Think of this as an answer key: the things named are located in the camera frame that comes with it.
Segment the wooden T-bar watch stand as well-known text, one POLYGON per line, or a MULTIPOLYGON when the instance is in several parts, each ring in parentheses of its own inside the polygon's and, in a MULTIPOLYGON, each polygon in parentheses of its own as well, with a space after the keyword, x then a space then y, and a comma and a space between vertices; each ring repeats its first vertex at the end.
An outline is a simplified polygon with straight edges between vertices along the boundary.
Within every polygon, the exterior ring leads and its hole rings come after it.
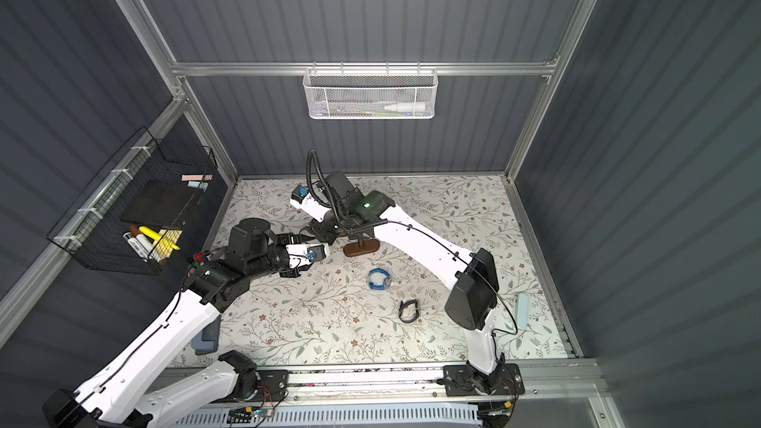
POLYGON ((343 248, 343 253, 347 258, 358 258, 376 253, 380 249, 380 246, 380 241, 375 238, 360 239, 347 244, 343 248))

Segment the blue white wrist watch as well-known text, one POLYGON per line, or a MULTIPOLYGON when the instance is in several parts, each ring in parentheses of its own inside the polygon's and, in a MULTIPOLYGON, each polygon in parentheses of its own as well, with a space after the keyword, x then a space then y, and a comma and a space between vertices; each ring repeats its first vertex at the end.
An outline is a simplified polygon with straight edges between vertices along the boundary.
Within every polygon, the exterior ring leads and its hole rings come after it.
POLYGON ((385 269, 371 269, 368 273, 368 287, 370 290, 383 291, 392 285, 392 275, 385 269))

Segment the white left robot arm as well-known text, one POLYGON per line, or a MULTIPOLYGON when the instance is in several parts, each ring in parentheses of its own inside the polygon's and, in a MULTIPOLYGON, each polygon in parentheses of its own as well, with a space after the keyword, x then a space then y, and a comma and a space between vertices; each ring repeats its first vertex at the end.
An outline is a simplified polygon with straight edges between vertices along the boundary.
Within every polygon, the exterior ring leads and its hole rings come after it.
POLYGON ((323 261, 314 238, 276 234, 268 221, 242 220, 220 253, 192 263, 164 311, 117 357, 76 390, 57 390, 43 405, 51 427, 168 427, 214 401, 265 399, 256 363, 232 350, 205 369, 152 392, 178 352, 242 294, 268 275, 299 277, 323 261))

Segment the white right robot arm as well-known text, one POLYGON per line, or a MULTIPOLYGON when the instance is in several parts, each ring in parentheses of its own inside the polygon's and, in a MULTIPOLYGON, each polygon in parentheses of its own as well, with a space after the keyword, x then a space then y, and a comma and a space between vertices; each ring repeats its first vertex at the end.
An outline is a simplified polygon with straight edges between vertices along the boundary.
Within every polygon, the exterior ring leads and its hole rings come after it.
POLYGON ((343 172, 325 174, 315 150, 307 152, 306 184, 291 194, 291 205, 312 217, 308 228, 322 243, 340 237, 375 239, 405 253, 449 290, 445 311, 466 336, 467 363, 481 378, 495 376, 505 363, 495 340, 499 295, 495 258, 446 241, 415 221, 379 191, 364 194, 343 172))

